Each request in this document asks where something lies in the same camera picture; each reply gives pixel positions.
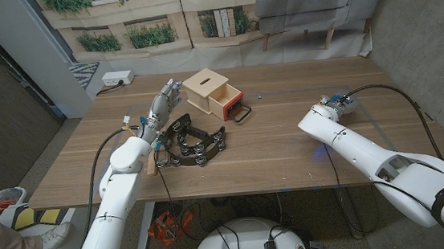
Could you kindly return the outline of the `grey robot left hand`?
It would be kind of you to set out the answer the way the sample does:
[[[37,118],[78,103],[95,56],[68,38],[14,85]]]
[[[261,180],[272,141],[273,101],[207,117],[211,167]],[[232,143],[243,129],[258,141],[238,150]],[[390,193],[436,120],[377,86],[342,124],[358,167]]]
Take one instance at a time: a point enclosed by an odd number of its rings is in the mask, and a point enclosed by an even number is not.
[[[181,81],[170,79],[169,82],[155,95],[152,105],[137,136],[149,144],[159,135],[161,129],[169,121],[169,116],[181,101],[179,97]]]

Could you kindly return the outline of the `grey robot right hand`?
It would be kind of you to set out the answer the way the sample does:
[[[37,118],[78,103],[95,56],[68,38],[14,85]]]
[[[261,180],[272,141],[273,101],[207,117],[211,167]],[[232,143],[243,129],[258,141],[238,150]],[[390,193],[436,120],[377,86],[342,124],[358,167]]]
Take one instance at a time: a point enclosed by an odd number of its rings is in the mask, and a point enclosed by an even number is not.
[[[322,95],[319,104],[331,113],[332,120],[338,120],[341,116],[351,113],[358,105],[358,101],[351,96],[344,97],[344,94],[336,93],[333,96]]]

